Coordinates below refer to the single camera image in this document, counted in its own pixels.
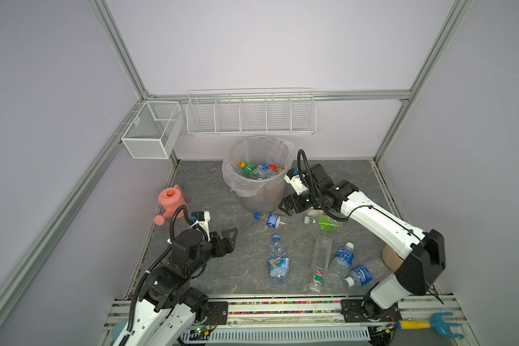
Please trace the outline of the potted green plant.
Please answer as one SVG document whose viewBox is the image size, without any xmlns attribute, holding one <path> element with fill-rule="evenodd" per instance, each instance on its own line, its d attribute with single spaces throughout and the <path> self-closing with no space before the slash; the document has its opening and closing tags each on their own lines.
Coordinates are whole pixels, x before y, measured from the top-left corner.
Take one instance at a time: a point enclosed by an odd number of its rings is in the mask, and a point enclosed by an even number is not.
<svg viewBox="0 0 519 346">
<path fill-rule="evenodd" d="M 404 263 L 403 259 L 389 245 L 383 249 L 382 260 L 392 272 L 396 272 Z"/>
</svg>

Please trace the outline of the small crushed blue bottle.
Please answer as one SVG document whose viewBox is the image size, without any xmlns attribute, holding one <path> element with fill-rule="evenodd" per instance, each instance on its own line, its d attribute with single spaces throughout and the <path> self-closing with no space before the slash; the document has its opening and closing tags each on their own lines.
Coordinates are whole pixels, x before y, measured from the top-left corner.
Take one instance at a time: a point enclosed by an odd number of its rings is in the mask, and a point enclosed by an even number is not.
<svg viewBox="0 0 519 346">
<path fill-rule="evenodd" d="M 261 221 L 267 227 L 270 227 L 272 229 L 278 229 L 280 226 L 286 225 L 286 222 L 284 222 L 281 216 L 273 213 L 255 213 L 254 219 L 257 221 Z"/>
</svg>

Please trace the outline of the Pocari Sweat bottle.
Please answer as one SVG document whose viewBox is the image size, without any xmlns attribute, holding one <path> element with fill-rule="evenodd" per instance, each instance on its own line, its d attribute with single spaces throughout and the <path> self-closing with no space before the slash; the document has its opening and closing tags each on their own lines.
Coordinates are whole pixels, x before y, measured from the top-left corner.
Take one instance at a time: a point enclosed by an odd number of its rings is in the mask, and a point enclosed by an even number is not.
<svg viewBox="0 0 519 346">
<path fill-rule="evenodd" d="M 269 162 L 264 161 L 263 163 L 261 163 L 257 167 L 255 167 L 251 171 L 251 173 L 249 173 L 249 176 L 254 180 L 268 179 L 272 175 L 270 166 L 271 166 L 271 164 Z"/>
</svg>

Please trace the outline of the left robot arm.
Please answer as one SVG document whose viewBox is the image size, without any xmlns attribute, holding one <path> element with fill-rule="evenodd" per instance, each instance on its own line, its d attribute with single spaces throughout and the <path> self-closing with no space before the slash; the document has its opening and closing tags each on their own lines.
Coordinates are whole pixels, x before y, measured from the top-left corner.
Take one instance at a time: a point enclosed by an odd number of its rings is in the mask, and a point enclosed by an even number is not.
<svg viewBox="0 0 519 346">
<path fill-rule="evenodd" d="M 169 224 L 170 243 L 136 285 L 125 329 L 114 345 L 184 345 L 183 332 L 208 318 L 209 297 L 190 286 L 213 258 L 236 247 L 238 229 L 208 232 L 187 206 Z"/>
</svg>

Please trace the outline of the small white mesh basket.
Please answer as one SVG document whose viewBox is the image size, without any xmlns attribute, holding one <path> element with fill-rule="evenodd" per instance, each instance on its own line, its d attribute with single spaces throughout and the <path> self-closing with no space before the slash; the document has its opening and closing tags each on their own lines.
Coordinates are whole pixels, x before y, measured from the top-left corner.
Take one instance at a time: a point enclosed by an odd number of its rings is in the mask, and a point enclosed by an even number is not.
<svg viewBox="0 0 519 346">
<path fill-rule="evenodd" d="M 178 102 L 145 101 L 121 139 L 133 159 L 170 159 L 184 123 Z"/>
</svg>

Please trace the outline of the pink watering can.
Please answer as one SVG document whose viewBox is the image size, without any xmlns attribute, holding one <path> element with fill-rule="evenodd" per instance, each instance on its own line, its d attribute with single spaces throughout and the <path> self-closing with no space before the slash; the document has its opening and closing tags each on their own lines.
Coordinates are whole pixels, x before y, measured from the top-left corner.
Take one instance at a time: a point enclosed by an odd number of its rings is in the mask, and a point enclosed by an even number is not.
<svg viewBox="0 0 519 346">
<path fill-rule="evenodd" d="M 164 213 L 154 217 L 157 226 L 162 226 L 170 220 L 180 206 L 187 206 L 183 190 L 179 185 L 161 191 L 158 202 L 163 207 Z"/>
</svg>

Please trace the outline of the lime green label bottle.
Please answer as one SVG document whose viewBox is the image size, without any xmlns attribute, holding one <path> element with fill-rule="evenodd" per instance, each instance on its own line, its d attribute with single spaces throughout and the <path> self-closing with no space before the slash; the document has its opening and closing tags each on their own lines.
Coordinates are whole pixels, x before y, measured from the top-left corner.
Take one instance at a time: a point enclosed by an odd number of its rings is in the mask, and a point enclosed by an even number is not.
<svg viewBox="0 0 519 346">
<path fill-rule="evenodd" d="M 322 232 L 335 232 L 340 228 L 340 223 L 329 216 L 305 216 L 304 223 L 306 225 L 314 225 Z"/>
</svg>

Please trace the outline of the green Sprite bottle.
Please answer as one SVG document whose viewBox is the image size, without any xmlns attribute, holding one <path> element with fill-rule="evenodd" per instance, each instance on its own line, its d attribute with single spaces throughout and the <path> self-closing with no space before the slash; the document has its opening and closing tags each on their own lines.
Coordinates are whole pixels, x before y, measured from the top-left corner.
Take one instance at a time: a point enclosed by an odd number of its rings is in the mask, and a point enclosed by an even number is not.
<svg viewBox="0 0 519 346">
<path fill-rule="evenodd" d="M 257 171 L 255 165 L 246 163 L 245 161 L 240 161 L 239 167 L 242 169 L 245 177 L 249 177 L 253 180 L 257 179 Z"/>
</svg>

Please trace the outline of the grey mesh waste bin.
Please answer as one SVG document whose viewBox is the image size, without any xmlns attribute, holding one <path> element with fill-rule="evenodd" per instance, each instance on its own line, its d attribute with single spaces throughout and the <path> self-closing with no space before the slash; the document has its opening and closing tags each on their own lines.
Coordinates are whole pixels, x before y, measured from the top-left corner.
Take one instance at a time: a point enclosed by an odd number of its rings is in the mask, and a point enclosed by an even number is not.
<svg viewBox="0 0 519 346">
<path fill-rule="evenodd" d="M 258 194 L 242 198 L 239 200 L 243 207 L 251 213 L 265 213 L 272 212 L 278 209 L 278 206 L 283 199 L 285 190 L 285 182 L 272 188 L 263 188 Z"/>
</svg>

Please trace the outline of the red label clear bottle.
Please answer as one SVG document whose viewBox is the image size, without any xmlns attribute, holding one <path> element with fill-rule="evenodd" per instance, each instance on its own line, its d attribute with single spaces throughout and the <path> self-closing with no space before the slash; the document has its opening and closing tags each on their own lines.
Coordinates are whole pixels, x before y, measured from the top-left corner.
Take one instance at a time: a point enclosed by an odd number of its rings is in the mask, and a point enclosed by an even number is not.
<svg viewBox="0 0 519 346">
<path fill-rule="evenodd" d="M 275 164 L 269 164 L 267 170 L 265 171 L 265 177 L 269 179 L 276 173 L 277 167 L 275 166 Z"/>
</svg>

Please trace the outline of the clear plastic bin liner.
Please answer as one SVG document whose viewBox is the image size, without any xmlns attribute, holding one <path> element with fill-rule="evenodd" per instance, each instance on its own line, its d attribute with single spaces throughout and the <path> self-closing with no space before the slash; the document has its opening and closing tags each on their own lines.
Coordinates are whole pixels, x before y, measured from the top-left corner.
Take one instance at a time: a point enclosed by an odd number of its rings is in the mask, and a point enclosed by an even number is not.
<svg viewBox="0 0 519 346">
<path fill-rule="evenodd" d="M 237 142 L 223 158 L 222 175 L 225 183 L 239 197 L 248 198 L 263 188 L 276 187 L 285 182 L 286 171 L 294 161 L 293 142 L 274 136 L 252 136 Z M 282 172 L 271 177 L 252 178 L 239 166 L 241 162 L 259 167 L 262 163 L 275 165 Z"/>
</svg>

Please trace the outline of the tall clear bottle green-red cap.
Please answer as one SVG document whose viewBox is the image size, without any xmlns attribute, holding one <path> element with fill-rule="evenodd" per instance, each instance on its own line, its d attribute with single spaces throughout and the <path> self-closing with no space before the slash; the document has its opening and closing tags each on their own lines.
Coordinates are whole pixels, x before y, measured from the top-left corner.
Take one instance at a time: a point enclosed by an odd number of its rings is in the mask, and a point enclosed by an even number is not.
<svg viewBox="0 0 519 346">
<path fill-rule="evenodd" d="M 309 283 L 309 290 L 316 294 L 321 292 L 324 276 L 330 263 L 331 250 L 332 240 L 326 236 L 319 236 L 311 266 L 312 279 Z"/>
</svg>

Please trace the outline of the blue cartoon label water bottle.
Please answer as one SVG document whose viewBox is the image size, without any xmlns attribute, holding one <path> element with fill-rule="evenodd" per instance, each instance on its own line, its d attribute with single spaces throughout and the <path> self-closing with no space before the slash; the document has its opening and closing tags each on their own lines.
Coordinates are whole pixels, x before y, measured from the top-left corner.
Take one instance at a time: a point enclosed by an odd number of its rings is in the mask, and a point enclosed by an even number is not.
<svg viewBox="0 0 519 346">
<path fill-rule="evenodd" d="M 270 278 L 273 281 L 282 283 L 288 277 L 288 252 L 286 246 L 282 243 L 281 237 L 278 234 L 272 237 L 272 243 L 268 252 L 268 267 Z"/>
</svg>

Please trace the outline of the blue yellow toy rake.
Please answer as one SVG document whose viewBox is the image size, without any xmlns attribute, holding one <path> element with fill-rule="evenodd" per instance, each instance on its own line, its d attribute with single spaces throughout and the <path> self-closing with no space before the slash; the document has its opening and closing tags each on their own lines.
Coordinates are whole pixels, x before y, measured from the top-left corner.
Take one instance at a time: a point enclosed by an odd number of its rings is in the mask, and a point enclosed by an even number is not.
<svg viewBox="0 0 519 346">
<path fill-rule="evenodd" d="M 463 334 L 455 334 L 452 332 L 452 327 L 459 327 L 458 323 L 448 323 L 443 318 L 452 317 L 452 312 L 439 312 L 432 315 L 429 322 L 424 321 L 398 321 L 397 328 L 400 330 L 424 330 L 433 329 L 439 335 L 448 339 L 463 339 Z"/>
</svg>

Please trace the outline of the blue label bottle right front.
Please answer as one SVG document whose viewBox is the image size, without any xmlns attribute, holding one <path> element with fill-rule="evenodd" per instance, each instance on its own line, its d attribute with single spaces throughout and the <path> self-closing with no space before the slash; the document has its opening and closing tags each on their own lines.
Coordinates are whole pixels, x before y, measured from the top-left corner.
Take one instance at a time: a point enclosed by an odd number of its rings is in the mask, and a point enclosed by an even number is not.
<svg viewBox="0 0 519 346">
<path fill-rule="evenodd" d="M 373 258 L 362 265 L 352 268 L 344 279 L 347 287 L 363 287 L 376 283 L 391 270 L 385 265 L 382 259 Z"/>
</svg>

